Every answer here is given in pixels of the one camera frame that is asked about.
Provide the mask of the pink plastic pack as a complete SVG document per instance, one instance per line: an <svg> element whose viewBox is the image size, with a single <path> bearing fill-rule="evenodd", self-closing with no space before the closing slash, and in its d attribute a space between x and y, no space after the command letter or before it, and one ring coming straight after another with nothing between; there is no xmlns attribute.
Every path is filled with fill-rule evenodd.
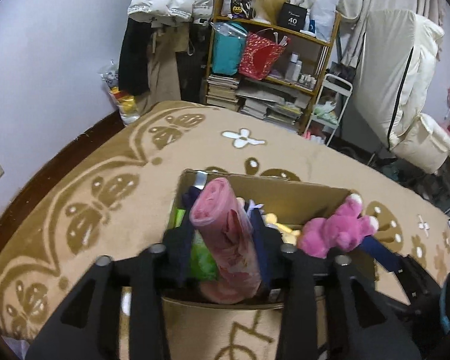
<svg viewBox="0 0 450 360"><path fill-rule="evenodd" d="M218 267L218 279L200 283L211 302L231 305L254 297L262 283L254 229L224 177L211 180L189 213Z"/></svg>

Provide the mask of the white haired plush doll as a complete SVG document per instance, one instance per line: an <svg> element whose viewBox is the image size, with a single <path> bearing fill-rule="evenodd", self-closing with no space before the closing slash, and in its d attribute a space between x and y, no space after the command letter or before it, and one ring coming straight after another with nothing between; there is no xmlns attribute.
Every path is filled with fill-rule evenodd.
<svg viewBox="0 0 450 360"><path fill-rule="evenodd" d="M209 182L204 189L190 187L183 195L192 225L201 234L252 235L265 226L260 208L242 203L224 178Z"/></svg>

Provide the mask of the blonde wig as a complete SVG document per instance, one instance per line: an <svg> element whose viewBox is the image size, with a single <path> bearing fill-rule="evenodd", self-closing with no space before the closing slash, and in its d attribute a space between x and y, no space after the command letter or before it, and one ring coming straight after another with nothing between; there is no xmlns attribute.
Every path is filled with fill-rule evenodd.
<svg viewBox="0 0 450 360"><path fill-rule="evenodd" d="M285 2L287 0L252 0L252 20L276 25Z"/></svg>

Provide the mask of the beige hanging trousers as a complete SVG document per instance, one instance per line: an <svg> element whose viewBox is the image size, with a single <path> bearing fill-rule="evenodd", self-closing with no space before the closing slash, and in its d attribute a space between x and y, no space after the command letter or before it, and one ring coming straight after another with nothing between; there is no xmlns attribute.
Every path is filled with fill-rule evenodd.
<svg viewBox="0 0 450 360"><path fill-rule="evenodd" d="M180 101L177 53L188 50L189 24L158 28L148 46L148 92L145 111L163 101Z"/></svg>

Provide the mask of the wooden shelf unit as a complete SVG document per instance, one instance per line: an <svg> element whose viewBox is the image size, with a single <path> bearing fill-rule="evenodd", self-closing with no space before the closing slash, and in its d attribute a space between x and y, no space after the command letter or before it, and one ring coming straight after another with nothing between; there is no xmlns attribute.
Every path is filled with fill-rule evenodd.
<svg viewBox="0 0 450 360"><path fill-rule="evenodd" d="M277 25L266 24L252 19L231 19L227 16L220 16L224 0L216 0L212 22L216 23L238 23L242 25L249 34L255 33L262 38L270 39L276 35L278 38L287 37L288 44L283 48L282 54L270 65L270 71L262 79L258 80L251 76L245 77L255 84L270 84L278 86L279 90L290 88L301 94L295 100L295 105L300 109L300 115L293 125L293 130L302 135L306 130L306 125L311 122L313 107L317 103L322 84L326 77L326 71L334 42L340 28L342 15L337 11L328 41L322 41L306 33L293 31ZM297 62L301 65L301 74L305 75L305 80L301 84L296 80L289 80L285 77L285 63L291 61L292 53L297 53Z"/></svg>

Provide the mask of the green tissue pack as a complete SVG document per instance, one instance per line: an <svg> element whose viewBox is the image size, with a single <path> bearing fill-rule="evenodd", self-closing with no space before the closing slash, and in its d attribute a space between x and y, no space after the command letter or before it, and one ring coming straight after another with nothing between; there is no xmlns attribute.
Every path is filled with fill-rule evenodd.
<svg viewBox="0 0 450 360"><path fill-rule="evenodd" d="M184 216L189 217L189 211L176 209L174 213L174 227L181 225ZM214 281L218 278L218 267L209 251L201 233L195 229L189 272L187 279L197 281Z"/></svg>

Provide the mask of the plastic bag on floor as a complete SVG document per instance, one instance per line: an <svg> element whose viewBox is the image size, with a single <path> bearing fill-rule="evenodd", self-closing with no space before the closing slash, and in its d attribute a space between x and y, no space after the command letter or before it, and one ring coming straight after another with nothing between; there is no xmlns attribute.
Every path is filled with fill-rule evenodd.
<svg viewBox="0 0 450 360"><path fill-rule="evenodd" d="M139 108L135 98L127 91L119 89L119 65L111 60L98 72L105 84L105 88L111 96L113 103L118 108L120 118L124 125L128 126L136 122L140 117Z"/></svg>

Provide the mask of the stack of books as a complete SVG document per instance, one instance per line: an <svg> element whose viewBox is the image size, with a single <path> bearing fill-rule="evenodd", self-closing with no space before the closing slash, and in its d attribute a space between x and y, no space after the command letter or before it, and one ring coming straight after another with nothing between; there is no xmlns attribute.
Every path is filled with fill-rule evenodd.
<svg viewBox="0 0 450 360"><path fill-rule="evenodd" d="M205 103L209 106L221 107L230 111L238 111L239 99L236 95L241 78L237 76L221 76L210 74L207 77Z"/></svg>

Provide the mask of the open cardboard box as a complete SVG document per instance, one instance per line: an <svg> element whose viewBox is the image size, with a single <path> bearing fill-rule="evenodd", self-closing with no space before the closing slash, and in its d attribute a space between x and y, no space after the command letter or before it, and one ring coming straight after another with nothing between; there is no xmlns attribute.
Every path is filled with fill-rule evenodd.
<svg viewBox="0 0 450 360"><path fill-rule="evenodd" d="M278 247L280 226L301 230L311 219L333 215L351 194L347 189L301 182L283 170L261 175L240 175L213 169L185 170L178 179L172 201L168 228L163 240L168 249L168 266L164 269L163 297L168 302L187 306L218 309L199 289L198 279L190 270L190 252L194 237L187 216L176 221L180 210L190 211L197 195L212 180L225 178L234 194L254 208L251 222L256 233L262 286L255 297L228 306L233 310L274 310L283 306L284 263Z"/></svg>

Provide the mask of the yellow plush toy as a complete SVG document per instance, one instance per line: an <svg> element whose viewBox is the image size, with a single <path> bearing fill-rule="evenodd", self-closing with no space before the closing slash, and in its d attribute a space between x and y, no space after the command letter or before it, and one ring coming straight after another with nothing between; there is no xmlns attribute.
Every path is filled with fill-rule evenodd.
<svg viewBox="0 0 450 360"><path fill-rule="evenodd" d="M262 218L264 219L267 227L274 228L280 233L284 243L297 245L297 241L302 234L301 230L292 229L282 223L279 223L277 216L273 213L264 214Z"/></svg>

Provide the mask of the magenta plush bear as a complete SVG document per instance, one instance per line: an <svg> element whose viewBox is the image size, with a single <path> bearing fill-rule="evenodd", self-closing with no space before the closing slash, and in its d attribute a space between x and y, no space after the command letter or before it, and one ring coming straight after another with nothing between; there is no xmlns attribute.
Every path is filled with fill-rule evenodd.
<svg viewBox="0 0 450 360"><path fill-rule="evenodd" d="M378 229L378 219L362 215L362 198L351 193L329 218L308 221L297 247L309 256L326 258L333 248L346 253L356 249L366 236L375 235Z"/></svg>

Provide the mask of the black box with 40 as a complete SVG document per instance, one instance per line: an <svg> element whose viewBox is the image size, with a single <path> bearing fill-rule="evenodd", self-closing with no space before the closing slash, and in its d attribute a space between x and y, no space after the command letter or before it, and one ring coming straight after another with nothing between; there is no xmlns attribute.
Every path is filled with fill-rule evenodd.
<svg viewBox="0 0 450 360"><path fill-rule="evenodd" d="M306 15L306 8L285 2L280 9L277 25L285 29L300 32L305 26Z"/></svg>

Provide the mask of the white utility cart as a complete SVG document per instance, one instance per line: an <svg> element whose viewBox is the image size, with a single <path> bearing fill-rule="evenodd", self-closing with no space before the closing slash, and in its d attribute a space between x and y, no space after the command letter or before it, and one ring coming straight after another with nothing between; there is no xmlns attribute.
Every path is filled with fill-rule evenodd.
<svg viewBox="0 0 450 360"><path fill-rule="evenodd" d="M302 136L308 141L329 146L341 126L352 93L353 85L348 80L327 73Z"/></svg>

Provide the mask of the black hanging garment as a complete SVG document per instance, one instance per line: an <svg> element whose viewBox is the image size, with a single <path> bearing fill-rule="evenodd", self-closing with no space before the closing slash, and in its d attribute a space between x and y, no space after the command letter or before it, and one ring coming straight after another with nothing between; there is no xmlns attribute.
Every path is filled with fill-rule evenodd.
<svg viewBox="0 0 450 360"><path fill-rule="evenodd" d="M118 63L118 87L133 96L149 90L147 49L153 30L150 23L127 20Z"/></svg>

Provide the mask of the red gift bag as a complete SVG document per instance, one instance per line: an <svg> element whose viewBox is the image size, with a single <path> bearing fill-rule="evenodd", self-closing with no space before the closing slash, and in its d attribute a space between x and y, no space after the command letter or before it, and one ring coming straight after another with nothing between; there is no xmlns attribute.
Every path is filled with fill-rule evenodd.
<svg viewBox="0 0 450 360"><path fill-rule="evenodd" d="M239 73L244 77L263 80L272 66L285 51L290 38L279 38L277 31L265 28L257 33L249 33L239 64Z"/></svg>

